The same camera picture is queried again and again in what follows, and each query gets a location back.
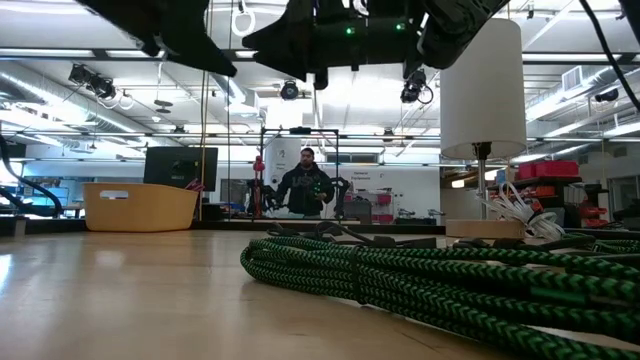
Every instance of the tan container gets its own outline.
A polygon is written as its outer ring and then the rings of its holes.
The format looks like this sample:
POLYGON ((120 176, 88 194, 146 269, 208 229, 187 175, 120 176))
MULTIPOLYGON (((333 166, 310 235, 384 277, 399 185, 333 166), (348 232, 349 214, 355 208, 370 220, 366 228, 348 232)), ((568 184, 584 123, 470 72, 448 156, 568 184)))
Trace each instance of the tan container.
POLYGON ((155 232, 191 226, 198 193, 164 185, 85 183, 91 231, 155 232))

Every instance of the wooden block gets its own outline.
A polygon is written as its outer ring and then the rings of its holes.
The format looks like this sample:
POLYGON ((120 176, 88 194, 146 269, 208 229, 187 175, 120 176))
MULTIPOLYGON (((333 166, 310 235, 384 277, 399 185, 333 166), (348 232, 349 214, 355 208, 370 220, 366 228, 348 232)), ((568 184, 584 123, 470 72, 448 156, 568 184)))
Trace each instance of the wooden block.
POLYGON ((522 239, 524 224, 519 221, 447 220, 447 236, 482 239, 522 239))

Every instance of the white lamp shade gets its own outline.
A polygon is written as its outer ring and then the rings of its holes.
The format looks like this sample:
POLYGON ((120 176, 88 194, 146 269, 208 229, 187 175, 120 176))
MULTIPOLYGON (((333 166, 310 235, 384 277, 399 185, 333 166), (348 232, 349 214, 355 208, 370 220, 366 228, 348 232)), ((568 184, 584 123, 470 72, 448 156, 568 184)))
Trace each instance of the white lamp shade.
POLYGON ((458 61, 441 74, 444 156, 476 159, 474 143, 491 142, 490 159, 526 148, 522 40, 518 24, 492 19, 458 61))

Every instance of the wooden table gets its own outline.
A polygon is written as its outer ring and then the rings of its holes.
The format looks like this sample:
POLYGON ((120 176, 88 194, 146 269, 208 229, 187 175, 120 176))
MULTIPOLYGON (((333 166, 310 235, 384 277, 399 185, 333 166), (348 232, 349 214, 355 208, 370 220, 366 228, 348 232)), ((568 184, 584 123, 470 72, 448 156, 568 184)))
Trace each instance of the wooden table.
POLYGON ((76 233, 1 245, 0 358, 510 358, 386 311, 256 282, 238 259, 262 236, 76 233))

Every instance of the ceiling duct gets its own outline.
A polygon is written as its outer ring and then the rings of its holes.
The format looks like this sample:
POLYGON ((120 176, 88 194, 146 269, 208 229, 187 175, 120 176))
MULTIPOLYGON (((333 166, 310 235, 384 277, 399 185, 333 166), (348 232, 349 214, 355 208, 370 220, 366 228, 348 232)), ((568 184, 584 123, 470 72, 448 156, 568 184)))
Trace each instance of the ceiling duct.
MULTIPOLYGON (((65 121, 77 122, 82 126, 83 122, 94 120, 97 123, 106 122, 113 126, 112 129, 117 128, 122 132, 152 132, 151 129, 102 106, 97 108, 97 119, 95 119, 95 99, 90 99, 79 93, 71 94, 72 90, 15 62, 0 61, 0 79, 35 94, 47 104, 57 105, 57 110, 68 114, 69 118, 64 119, 65 121)), ((152 139, 152 142, 158 146, 181 146, 180 143, 166 138, 152 139)))
POLYGON ((246 91, 238 83, 228 76, 222 76, 218 74, 209 74, 211 79, 218 85, 220 91, 229 98, 230 103, 244 103, 246 101, 246 91))
POLYGON ((25 88, 18 87, 4 77, 0 77, 0 102, 45 103, 40 96, 25 88))
MULTIPOLYGON (((621 66, 629 79, 638 73, 638 66, 621 66)), ((537 120, 560 110, 573 101, 597 95, 614 86, 618 77, 612 67, 578 66, 562 75, 562 83, 527 101, 527 121, 537 120)))

